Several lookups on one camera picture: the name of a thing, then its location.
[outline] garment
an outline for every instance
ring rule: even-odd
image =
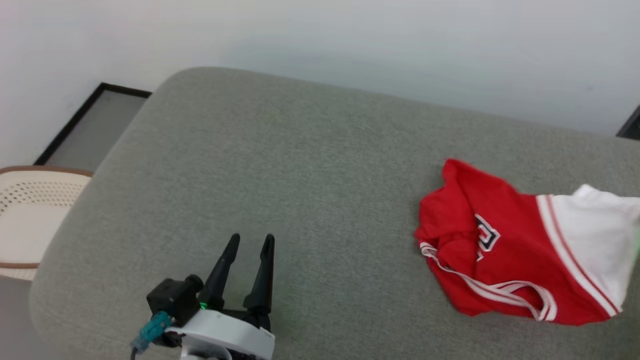
[[[420,202],[418,246],[453,305],[571,325],[622,311],[637,255],[640,198],[589,185],[526,195],[447,160]]]

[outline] gray fabric upholstery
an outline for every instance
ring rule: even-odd
[[[126,358],[159,281],[206,277],[239,232],[225,298],[240,308],[273,233],[275,359],[637,357],[638,274],[625,312],[605,323],[452,308],[412,235],[449,157],[528,193],[589,183],[640,194],[640,143],[630,140],[191,69],[148,100],[72,209],[33,284],[33,320],[65,359]]]

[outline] white wall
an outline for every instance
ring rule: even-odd
[[[640,103],[636,0],[3,0],[0,166],[99,81],[218,65],[613,135]]]
[[[107,81],[221,65],[613,135],[640,103],[636,0],[98,0]]]
[[[30,165],[100,83],[82,1],[0,1],[0,168]]]

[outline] jersey logo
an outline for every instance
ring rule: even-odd
[[[500,238],[500,233],[498,233],[496,229],[492,228],[491,225],[489,225],[489,223],[478,214],[476,214],[476,222],[478,224],[478,232],[480,235],[480,240],[478,241],[480,249],[483,251],[491,251],[496,241]]]

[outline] robotic arm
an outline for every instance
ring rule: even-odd
[[[165,279],[147,295],[153,317],[131,343],[132,359],[152,341],[182,347],[182,360],[271,360],[275,238],[269,234],[264,240],[253,289],[244,298],[246,310],[228,310],[222,294],[239,244],[240,235],[234,234],[204,284],[196,275],[184,281]]]

